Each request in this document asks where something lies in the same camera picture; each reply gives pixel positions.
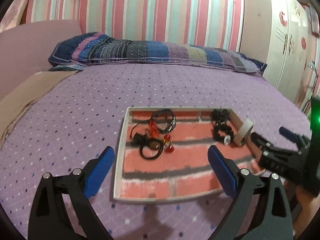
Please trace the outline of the person's right hand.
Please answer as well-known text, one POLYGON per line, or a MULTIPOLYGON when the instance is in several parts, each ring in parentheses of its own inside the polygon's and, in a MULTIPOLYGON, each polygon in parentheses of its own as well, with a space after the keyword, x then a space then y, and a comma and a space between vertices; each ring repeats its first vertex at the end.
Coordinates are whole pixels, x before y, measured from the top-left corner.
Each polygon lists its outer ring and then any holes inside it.
POLYGON ((295 197, 302 209, 293 221, 293 239, 319 239, 319 220, 314 219, 319 211, 319 195, 315 197, 301 185, 296 186, 286 180, 284 187, 294 190, 295 197))

